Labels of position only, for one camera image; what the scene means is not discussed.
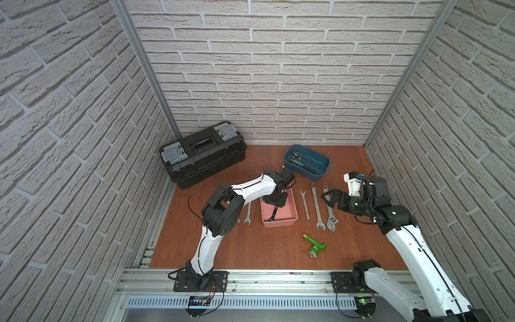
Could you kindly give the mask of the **large silver adjustable wrench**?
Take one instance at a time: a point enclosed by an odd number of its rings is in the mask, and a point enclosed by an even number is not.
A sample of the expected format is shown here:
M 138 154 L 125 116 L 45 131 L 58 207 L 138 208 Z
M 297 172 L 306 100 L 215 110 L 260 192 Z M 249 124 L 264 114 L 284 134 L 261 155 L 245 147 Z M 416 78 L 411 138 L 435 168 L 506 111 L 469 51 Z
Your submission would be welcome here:
M 324 185 L 323 193 L 327 192 L 328 190 L 329 190 L 328 186 Z M 335 232 L 336 225 L 339 223 L 339 220 L 334 216 L 332 207 L 327 206 L 327 211 L 328 211 L 328 220 L 327 220 L 326 226 L 330 232 Z

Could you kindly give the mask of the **small silver 14 wrench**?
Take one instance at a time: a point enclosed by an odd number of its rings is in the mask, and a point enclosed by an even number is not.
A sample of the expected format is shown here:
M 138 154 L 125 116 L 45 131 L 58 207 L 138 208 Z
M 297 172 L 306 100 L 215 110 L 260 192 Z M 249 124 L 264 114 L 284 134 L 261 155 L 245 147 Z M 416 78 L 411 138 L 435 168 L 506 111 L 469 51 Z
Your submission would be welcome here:
M 300 191 L 300 195 L 301 195 L 302 200 L 303 200 L 303 207 L 304 207 L 304 213 L 306 215 L 306 222 L 308 224 L 311 224 L 312 220 L 311 220 L 311 216 L 309 214 L 309 210 L 308 210 L 308 206 L 307 206 L 306 192 L 305 191 Z

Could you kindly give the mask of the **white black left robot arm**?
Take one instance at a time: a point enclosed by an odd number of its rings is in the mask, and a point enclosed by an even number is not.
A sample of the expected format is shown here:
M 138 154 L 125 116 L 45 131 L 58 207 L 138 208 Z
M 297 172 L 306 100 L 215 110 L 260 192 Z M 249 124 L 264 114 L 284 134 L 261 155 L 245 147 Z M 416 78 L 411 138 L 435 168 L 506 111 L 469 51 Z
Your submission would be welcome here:
M 208 283 L 219 245 L 237 223 L 247 204 L 262 199 L 274 210 L 268 219 L 275 221 L 280 208 L 286 205 L 288 193 L 295 184 L 295 174 L 284 168 L 279 173 L 267 171 L 260 177 L 240 185 L 221 184 L 202 209 L 202 235 L 194 257 L 186 263 L 189 279 L 198 287 Z

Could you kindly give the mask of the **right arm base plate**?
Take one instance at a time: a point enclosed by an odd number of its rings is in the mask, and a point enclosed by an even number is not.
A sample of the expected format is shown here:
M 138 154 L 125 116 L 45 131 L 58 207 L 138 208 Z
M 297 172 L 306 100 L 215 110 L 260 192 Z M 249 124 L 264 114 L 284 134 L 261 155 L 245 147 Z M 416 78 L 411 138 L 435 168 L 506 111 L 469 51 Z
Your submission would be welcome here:
M 357 275 L 354 272 L 331 272 L 330 277 L 334 293 L 354 293 L 363 292 L 364 290 L 364 288 L 359 284 Z

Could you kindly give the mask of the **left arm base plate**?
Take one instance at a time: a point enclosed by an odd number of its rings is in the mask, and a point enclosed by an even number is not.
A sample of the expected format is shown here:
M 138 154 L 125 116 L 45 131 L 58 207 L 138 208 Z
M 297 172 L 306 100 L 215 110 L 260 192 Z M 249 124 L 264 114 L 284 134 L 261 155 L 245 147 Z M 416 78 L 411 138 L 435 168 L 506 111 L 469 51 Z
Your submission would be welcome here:
M 229 272 L 215 270 L 200 278 L 192 278 L 185 270 L 174 277 L 174 292 L 225 292 Z

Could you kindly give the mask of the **silver 16 combination wrench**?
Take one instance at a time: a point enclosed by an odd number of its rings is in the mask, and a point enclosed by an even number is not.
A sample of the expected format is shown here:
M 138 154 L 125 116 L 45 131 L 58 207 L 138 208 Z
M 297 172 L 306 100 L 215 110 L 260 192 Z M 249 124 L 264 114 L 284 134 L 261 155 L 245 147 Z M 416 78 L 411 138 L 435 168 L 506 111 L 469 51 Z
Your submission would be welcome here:
M 273 212 L 272 212 L 272 216 L 267 220 L 267 222 L 274 222 L 275 221 L 275 218 L 276 218 L 276 214 L 278 212 L 278 207 L 275 206 Z

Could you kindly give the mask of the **silver 22 combination wrench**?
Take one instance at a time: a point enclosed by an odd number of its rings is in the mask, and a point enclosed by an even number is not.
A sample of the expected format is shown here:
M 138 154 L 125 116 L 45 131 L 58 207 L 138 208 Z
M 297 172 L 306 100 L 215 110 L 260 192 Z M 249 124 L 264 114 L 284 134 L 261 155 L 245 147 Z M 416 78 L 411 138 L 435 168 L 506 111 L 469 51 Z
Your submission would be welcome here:
M 315 211 L 316 211 L 316 215 L 317 215 L 316 228 L 322 229 L 323 231 L 325 231 L 326 225 L 324 224 L 324 222 L 322 220 L 321 209 L 320 209 L 319 202 L 318 202 L 317 186 L 316 186 L 315 182 L 310 183 L 310 188 L 312 190 L 312 195 L 313 195 L 314 204 L 315 204 Z

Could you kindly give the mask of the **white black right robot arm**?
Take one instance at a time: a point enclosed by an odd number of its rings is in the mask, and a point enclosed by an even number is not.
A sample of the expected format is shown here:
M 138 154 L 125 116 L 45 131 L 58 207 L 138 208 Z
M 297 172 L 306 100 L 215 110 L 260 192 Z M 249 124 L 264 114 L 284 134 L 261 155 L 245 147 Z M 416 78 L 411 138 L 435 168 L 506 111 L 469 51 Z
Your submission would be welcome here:
M 365 177 L 357 172 L 344 176 L 347 191 L 325 190 L 320 198 L 329 209 L 367 217 L 396 248 L 406 264 L 420 295 L 391 278 L 374 260 L 353 265 L 346 283 L 334 281 L 334 291 L 346 286 L 370 290 L 383 297 L 407 321 L 489 321 L 483 309 L 476 309 L 446 275 L 428 245 L 419 224 L 403 205 L 393 205 L 388 184 L 382 177 Z

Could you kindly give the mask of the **pink plastic storage box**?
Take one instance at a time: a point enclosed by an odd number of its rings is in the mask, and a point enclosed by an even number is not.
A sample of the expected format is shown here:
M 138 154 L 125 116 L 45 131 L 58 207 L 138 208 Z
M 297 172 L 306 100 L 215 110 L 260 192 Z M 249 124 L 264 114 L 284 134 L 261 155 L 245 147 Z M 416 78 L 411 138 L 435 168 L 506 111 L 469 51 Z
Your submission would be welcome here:
M 275 206 L 267 204 L 264 201 L 263 197 L 260 199 L 260 205 L 262 213 L 262 222 L 265 228 L 280 228 L 291 226 L 299 218 L 295 205 L 295 198 L 292 196 L 291 193 L 288 194 L 285 206 L 278 208 L 274 221 L 268 220 L 272 217 Z

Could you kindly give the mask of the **silver 19 combination wrench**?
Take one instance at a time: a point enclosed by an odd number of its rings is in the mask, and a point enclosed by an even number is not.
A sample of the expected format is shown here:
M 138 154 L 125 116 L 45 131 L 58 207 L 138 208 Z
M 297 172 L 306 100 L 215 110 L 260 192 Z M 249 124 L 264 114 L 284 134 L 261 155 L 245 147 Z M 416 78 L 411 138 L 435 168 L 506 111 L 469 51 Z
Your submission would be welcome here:
M 252 214 L 252 204 L 251 203 L 248 203 L 247 205 L 247 215 L 244 219 L 244 224 L 245 225 L 251 225 L 252 223 L 252 220 L 251 220 L 251 214 Z

